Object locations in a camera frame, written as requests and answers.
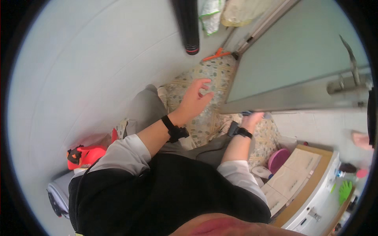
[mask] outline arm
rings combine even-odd
[[[214,96],[213,92],[202,95],[199,90],[201,88],[208,89],[204,83],[211,82],[211,79],[195,79],[186,91],[179,107],[168,115],[173,125],[182,127],[186,122],[199,115],[205,106]],[[140,140],[147,147],[153,157],[160,148],[169,140],[168,129],[161,120],[156,121],[149,127],[140,131],[138,134]]]
[[[213,92],[202,95],[199,90],[208,89],[204,83],[211,79],[195,79],[186,91],[179,107],[168,115],[174,125],[183,126],[187,121],[199,115],[214,96]],[[90,170],[90,172],[103,169],[122,169],[134,176],[149,168],[148,162],[169,140],[168,129],[161,120],[137,134],[127,136],[123,140],[112,143],[106,154]]]
[[[254,133],[256,124],[259,123],[264,113],[254,113],[243,118],[240,127],[245,128],[251,134]],[[266,204],[268,201],[257,184],[255,177],[249,172],[248,151],[251,139],[241,135],[235,135],[229,143],[218,172],[233,185],[239,186],[260,197]]]
[[[262,120],[264,116],[263,112],[254,113],[249,116],[243,117],[241,128],[245,128],[251,134],[254,133],[256,124]],[[225,154],[223,155],[222,162],[230,160],[248,160],[249,145],[251,144],[251,139],[248,137],[243,137],[241,135],[235,135],[231,142],[229,143]]]

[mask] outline green-trimmed cloth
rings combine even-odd
[[[225,0],[206,0],[203,3],[200,20],[207,35],[218,31],[220,16],[225,7]]]

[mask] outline green rubber glove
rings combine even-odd
[[[339,190],[339,203],[342,205],[348,198],[350,192],[352,191],[352,182],[351,181],[343,181],[340,190]]]

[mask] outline left hand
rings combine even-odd
[[[250,114],[249,116],[243,117],[242,124],[240,125],[241,128],[245,128],[248,132],[253,134],[255,132],[256,124],[262,120],[264,116],[264,112],[255,112]]]
[[[199,91],[201,88],[208,89],[204,83],[210,83],[211,79],[195,79],[189,86],[179,107],[170,113],[169,119],[174,125],[183,125],[194,117],[198,116],[214,96],[214,92],[202,95]]]

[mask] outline pink plastic lid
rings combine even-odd
[[[275,174],[279,168],[285,163],[285,161],[290,157],[290,151],[286,148],[280,149],[273,153],[268,161],[268,169]]]

